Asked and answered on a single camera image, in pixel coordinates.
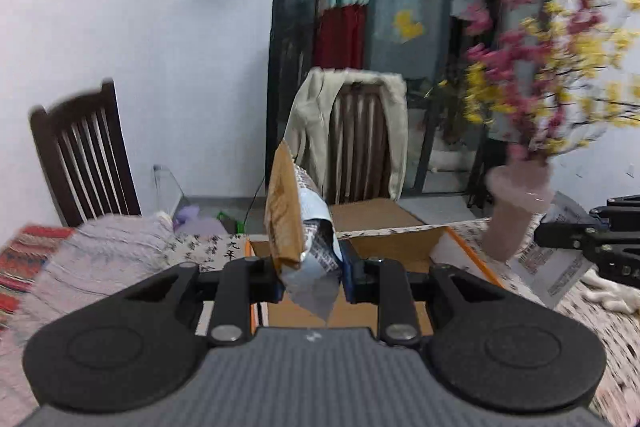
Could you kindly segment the purple bag on floor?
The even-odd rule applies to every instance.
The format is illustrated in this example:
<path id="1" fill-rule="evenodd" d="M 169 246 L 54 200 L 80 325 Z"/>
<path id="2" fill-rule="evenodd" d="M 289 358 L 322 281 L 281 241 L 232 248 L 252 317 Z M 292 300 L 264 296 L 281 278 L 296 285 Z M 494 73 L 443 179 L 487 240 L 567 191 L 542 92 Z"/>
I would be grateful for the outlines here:
<path id="1" fill-rule="evenodd" d="M 203 237 L 227 234 L 224 225 L 217 218 L 201 216 L 198 205 L 187 205 L 175 213 L 174 232 Z"/>

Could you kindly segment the white gloves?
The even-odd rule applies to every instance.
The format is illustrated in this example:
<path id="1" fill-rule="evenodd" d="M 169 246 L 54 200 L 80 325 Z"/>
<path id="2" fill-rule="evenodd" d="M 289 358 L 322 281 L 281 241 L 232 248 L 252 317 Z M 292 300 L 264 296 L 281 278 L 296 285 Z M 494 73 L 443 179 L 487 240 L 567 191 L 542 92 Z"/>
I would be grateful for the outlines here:
<path id="1" fill-rule="evenodd" d="M 640 309 L 640 291 L 599 277 L 593 269 L 587 271 L 580 281 L 587 286 L 582 298 L 597 303 L 603 309 L 615 313 L 636 314 Z"/>

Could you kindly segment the wooden chair with jacket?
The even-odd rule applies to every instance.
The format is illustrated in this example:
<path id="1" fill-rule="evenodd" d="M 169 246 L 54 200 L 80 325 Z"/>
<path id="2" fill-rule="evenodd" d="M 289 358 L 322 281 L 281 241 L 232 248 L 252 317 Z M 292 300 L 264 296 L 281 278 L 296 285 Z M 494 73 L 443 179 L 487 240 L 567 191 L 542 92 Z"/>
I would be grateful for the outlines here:
<path id="1" fill-rule="evenodd" d="M 345 84 L 329 127 L 326 200 L 331 205 L 390 196 L 390 142 L 379 82 Z"/>

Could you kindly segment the silver brown snack packet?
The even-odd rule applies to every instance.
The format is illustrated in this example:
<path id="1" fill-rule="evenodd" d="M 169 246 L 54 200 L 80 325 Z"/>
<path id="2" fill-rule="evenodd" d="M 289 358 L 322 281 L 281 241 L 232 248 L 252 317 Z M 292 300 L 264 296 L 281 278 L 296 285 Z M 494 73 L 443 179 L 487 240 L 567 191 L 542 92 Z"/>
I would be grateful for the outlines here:
<path id="1" fill-rule="evenodd" d="M 278 277 L 293 303 L 328 321 L 343 256 L 328 205 L 284 142 L 273 157 L 265 227 Z"/>

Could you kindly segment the pink yellow flower branches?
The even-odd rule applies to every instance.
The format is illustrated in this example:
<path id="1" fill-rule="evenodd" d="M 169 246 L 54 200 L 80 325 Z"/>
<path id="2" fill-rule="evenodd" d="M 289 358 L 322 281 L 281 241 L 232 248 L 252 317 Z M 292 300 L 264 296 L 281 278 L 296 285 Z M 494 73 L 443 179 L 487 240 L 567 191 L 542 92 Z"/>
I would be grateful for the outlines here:
<path id="1" fill-rule="evenodd" d="M 547 164 L 597 141 L 606 127 L 639 124 L 639 83 L 603 78 L 619 69 L 638 32 L 626 19 L 639 0 L 624 0 L 614 20 L 604 0 L 497 0 L 508 14 L 538 11 L 498 29 L 491 44 L 466 52 L 464 117 L 490 126 L 508 122 L 508 156 Z"/>

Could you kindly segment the pink patterned blanket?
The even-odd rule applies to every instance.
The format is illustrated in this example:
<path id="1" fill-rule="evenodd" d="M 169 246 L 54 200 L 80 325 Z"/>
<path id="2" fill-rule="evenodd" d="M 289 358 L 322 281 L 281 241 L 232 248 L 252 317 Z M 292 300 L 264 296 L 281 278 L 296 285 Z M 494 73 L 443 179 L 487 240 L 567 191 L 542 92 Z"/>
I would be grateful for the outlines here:
<path id="1" fill-rule="evenodd" d="M 166 213 L 108 215 L 65 239 L 36 276 L 1 334 L 1 424 L 14 426 L 37 406 L 22 367 L 27 341 L 42 326 L 166 268 L 172 239 Z"/>

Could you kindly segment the dark wooden chair left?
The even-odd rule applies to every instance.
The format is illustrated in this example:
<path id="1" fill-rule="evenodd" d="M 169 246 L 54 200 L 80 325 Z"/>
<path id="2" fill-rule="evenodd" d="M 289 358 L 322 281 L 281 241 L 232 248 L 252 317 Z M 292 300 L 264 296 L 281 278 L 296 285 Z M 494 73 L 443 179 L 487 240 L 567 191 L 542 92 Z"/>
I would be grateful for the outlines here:
<path id="1" fill-rule="evenodd" d="M 114 81 L 29 114 L 44 179 L 63 225 L 105 215 L 139 216 Z"/>

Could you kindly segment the pink vase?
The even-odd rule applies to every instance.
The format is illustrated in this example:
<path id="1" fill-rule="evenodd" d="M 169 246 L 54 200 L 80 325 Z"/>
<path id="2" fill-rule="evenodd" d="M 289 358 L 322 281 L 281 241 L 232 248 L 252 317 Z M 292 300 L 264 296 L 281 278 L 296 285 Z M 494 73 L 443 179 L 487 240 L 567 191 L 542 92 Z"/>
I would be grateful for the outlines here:
<path id="1" fill-rule="evenodd" d="M 509 160 L 488 171 L 485 184 L 494 209 L 482 238 L 484 253 L 508 261 L 520 250 L 529 225 L 550 207 L 551 167 L 540 160 Z"/>

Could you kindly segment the red hanging garment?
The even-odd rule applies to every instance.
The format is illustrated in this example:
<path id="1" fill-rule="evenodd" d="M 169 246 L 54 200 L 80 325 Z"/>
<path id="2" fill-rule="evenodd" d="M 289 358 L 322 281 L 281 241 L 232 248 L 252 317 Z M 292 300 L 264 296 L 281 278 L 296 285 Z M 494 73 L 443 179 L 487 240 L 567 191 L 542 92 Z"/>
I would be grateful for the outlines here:
<path id="1" fill-rule="evenodd" d="M 318 0 L 312 66 L 363 69 L 370 0 Z"/>

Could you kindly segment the beige jacket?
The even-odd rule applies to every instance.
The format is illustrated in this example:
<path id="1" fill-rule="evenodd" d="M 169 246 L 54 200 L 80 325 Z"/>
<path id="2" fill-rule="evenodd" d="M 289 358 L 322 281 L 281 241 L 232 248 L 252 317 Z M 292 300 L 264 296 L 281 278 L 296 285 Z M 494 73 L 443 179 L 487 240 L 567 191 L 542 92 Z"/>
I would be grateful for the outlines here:
<path id="1" fill-rule="evenodd" d="M 302 166 L 319 188 L 326 185 L 329 161 L 329 131 L 338 92 L 350 84 L 382 87 L 381 102 L 390 140 L 390 198 L 397 200 L 404 188 L 407 170 L 408 109 L 404 78 L 394 72 L 360 69 L 322 69 L 308 72 L 298 89 L 284 132 L 296 164 Z"/>

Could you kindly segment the orange cardboard box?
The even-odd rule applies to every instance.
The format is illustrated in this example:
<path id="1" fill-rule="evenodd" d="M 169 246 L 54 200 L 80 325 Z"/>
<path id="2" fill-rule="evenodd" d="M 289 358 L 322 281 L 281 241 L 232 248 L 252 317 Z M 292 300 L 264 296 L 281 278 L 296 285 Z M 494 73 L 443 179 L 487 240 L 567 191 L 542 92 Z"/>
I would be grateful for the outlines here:
<path id="1" fill-rule="evenodd" d="M 352 247 L 363 258 L 390 258 L 401 262 L 407 271 L 425 273 L 434 263 L 446 263 L 497 286 L 499 277 L 462 236 L 450 227 L 405 228 L 341 233 L 343 246 Z M 351 305 L 343 291 L 338 293 L 328 321 L 322 321 L 285 296 L 280 303 L 254 306 L 252 326 L 298 327 L 299 329 L 378 329 L 376 309 L 370 303 Z"/>

